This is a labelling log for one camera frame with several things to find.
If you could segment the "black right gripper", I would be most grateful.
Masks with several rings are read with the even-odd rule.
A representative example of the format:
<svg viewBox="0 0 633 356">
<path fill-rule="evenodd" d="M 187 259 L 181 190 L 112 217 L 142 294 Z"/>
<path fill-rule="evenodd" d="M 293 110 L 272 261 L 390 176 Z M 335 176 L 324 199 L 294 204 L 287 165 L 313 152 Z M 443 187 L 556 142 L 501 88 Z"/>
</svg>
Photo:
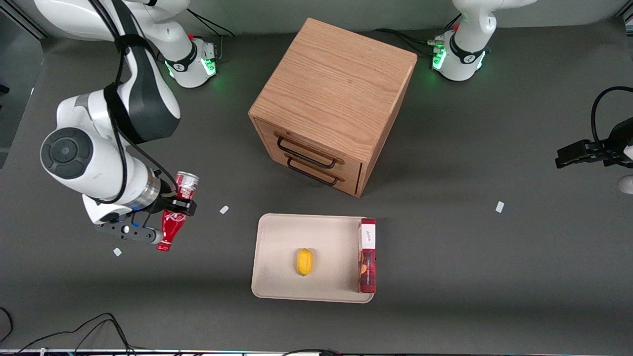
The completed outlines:
<svg viewBox="0 0 633 356">
<path fill-rule="evenodd" d="M 160 191 L 158 196 L 150 205 L 144 208 L 144 212 L 148 214 L 156 214 L 163 211 L 168 205 L 170 205 L 170 211 L 181 214 L 183 216 L 194 216 L 196 214 L 197 204 L 191 199 L 185 199 L 176 196 L 176 190 L 170 185 L 170 183 L 162 178 L 164 174 L 161 170 L 152 171 L 160 183 Z"/>
</svg>

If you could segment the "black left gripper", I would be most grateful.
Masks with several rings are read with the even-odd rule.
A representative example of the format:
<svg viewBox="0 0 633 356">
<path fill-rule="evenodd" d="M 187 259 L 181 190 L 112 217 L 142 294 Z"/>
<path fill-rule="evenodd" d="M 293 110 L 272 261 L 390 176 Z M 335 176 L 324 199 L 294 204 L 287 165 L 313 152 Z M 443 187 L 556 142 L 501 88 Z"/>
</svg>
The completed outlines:
<svg viewBox="0 0 633 356">
<path fill-rule="evenodd" d="M 632 145 L 633 118 L 626 119 L 614 126 L 607 138 L 607 151 L 612 164 L 632 167 L 633 161 L 625 153 L 626 147 Z M 579 140 L 557 151 L 555 164 L 557 169 L 573 164 L 602 162 L 609 159 L 599 150 L 597 144 L 590 140 Z"/>
</svg>

